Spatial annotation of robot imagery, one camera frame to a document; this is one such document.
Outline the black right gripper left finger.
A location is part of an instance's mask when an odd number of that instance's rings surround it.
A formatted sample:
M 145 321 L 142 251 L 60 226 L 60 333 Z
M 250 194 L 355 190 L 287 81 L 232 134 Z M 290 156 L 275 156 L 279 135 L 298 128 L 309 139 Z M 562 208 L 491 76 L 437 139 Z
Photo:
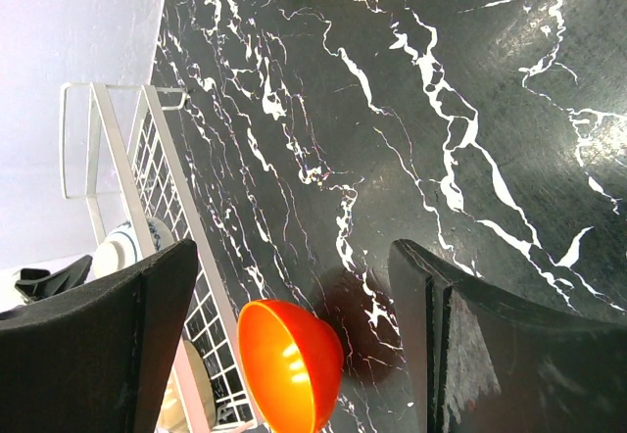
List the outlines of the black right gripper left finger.
M 154 431 L 197 275 L 184 239 L 2 314 L 2 431 Z

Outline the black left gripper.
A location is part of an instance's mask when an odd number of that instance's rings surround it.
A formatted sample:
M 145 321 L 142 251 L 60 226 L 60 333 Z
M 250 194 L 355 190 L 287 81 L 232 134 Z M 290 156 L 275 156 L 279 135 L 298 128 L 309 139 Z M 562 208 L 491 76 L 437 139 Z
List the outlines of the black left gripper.
M 14 287 L 29 303 L 41 301 L 82 285 L 92 261 L 91 256 L 85 255 L 54 273 L 47 269 L 23 268 L 17 272 Z

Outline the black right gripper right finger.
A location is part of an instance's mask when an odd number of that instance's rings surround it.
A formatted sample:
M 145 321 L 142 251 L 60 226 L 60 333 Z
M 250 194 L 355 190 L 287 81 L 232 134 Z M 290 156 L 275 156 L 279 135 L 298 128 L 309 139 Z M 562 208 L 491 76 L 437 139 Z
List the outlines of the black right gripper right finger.
M 626 328 L 550 309 L 408 239 L 388 274 L 421 432 L 622 432 Z

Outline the blue floral porcelain bowl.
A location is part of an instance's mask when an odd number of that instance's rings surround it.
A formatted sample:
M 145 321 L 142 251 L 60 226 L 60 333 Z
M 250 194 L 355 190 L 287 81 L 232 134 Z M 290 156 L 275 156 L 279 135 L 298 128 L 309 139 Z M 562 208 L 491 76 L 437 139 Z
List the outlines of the blue floral porcelain bowl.
M 148 230 L 156 252 L 175 241 L 171 231 L 159 219 L 146 218 Z M 92 269 L 96 278 L 107 276 L 141 260 L 135 228 L 126 221 L 113 229 L 97 247 L 93 255 Z

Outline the black bowl with beige outside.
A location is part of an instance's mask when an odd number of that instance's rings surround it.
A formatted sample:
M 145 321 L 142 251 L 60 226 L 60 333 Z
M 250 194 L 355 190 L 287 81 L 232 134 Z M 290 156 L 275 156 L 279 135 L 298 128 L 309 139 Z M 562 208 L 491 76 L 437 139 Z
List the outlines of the black bowl with beige outside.
M 211 432 L 217 421 L 208 372 L 196 348 L 180 340 L 157 427 L 159 432 Z

